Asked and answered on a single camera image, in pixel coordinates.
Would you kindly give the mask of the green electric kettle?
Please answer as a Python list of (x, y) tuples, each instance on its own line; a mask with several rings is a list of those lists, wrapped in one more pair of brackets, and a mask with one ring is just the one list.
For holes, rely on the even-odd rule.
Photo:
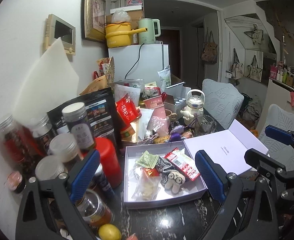
[(142, 18), (138, 21), (138, 27), (147, 29), (147, 31), (138, 34), (139, 44), (154, 44), (156, 38), (161, 35), (159, 19)]

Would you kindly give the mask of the yellow pot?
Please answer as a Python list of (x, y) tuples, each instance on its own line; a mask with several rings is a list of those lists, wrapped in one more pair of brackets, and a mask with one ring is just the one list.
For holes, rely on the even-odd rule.
[(105, 27), (105, 38), (108, 48), (117, 48), (130, 46), (133, 41), (133, 35), (147, 32), (146, 27), (132, 29), (131, 23), (120, 22), (110, 23)]

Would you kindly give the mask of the white mini fridge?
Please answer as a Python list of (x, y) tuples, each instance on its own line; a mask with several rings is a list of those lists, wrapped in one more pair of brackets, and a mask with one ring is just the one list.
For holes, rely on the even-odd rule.
[(114, 81), (143, 79), (160, 83), (158, 72), (169, 65), (167, 44), (131, 45), (108, 50), (114, 58)]

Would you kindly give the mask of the gold framed picture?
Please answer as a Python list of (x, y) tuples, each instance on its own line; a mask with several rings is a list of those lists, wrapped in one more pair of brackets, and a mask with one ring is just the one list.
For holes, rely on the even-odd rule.
[(82, 38), (105, 42), (106, 0), (81, 0)]

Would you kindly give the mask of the dark label plastic jar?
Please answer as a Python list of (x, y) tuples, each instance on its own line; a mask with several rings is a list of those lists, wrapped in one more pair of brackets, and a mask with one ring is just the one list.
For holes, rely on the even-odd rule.
[(83, 102), (76, 102), (66, 106), (62, 110), (62, 116), (82, 152), (88, 152), (96, 147)]

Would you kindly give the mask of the white robot figurine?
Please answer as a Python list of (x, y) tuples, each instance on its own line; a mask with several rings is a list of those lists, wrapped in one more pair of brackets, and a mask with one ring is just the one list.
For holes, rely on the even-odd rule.
[(200, 115), (203, 115), (205, 94), (199, 89), (191, 89), (186, 94), (186, 106), (180, 110), (186, 125), (192, 126), (192, 122)]

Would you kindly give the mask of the pink cup stack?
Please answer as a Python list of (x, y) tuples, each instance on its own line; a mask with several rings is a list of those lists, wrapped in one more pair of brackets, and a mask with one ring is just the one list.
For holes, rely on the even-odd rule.
[(153, 109), (153, 114), (151, 116), (148, 128), (158, 133), (160, 137), (168, 135), (168, 121), (165, 113), (165, 106), (162, 97), (155, 96), (143, 101), (146, 109)]

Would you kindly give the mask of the red white packet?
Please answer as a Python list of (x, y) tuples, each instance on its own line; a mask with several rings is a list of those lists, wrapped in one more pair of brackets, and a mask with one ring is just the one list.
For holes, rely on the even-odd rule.
[(185, 148), (181, 150), (178, 148), (173, 149), (165, 155), (165, 159), (170, 161), (191, 181), (195, 181), (200, 176), (200, 172), (198, 171), (194, 160), (186, 154)]

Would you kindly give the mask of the clear zip bag white contents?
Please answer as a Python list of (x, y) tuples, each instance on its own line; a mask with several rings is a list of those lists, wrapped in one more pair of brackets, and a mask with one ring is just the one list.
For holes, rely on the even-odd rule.
[(159, 191), (160, 176), (149, 176), (146, 171), (142, 171), (132, 198), (136, 202), (152, 201)]

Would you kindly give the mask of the checkered plush doll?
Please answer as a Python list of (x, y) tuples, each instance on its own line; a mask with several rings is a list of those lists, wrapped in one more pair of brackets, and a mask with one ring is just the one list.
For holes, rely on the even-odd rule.
[(185, 176), (164, 157), (158, 158), (155, 168), (161, 177), (161, 185), (166, 190), (171, 190), (172, 194), (178, 194), (186, 182)]

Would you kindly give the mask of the light blue chair far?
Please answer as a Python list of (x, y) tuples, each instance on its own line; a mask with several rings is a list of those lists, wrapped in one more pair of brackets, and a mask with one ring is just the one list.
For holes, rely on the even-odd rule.
[(230, 83), (204, 79), (205, 110), (224, 128), (229, 129), (242, 106), (244, 96)]

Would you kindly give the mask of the light green tea packet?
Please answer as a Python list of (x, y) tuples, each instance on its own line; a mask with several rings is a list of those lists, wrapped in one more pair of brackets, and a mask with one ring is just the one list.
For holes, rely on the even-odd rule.
[(155, 168), (159, 155), (151, 154), (148, 151), (143, 152), (142, 156), (136, 161), (136, 164), (143, 167), (153, 169)]

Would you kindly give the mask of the brown hanging tote bag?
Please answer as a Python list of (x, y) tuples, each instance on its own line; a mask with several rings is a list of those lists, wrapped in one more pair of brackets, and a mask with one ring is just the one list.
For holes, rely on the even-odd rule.
[(218, 45), (214, 41), (212, 31), (209, 31), (207, 29), (203, 44), (201, 60), (208, 64), (216, 64), (218, 59), (217, 47)]

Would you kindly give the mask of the white foam board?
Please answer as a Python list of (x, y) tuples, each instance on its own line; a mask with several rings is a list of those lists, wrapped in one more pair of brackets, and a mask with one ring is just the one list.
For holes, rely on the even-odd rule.
[(20, 90), (13, 117), (27, 126), (77, 96), (79, 76), (67, 58), (58, 38), (34, 64)]

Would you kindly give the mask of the red gold snack packet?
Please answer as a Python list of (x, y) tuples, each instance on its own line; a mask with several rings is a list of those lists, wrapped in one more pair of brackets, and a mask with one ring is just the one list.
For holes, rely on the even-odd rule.
[(159, 172), (156, 168), (143, 168), (143, 172), (149, 177), (159, 177)]

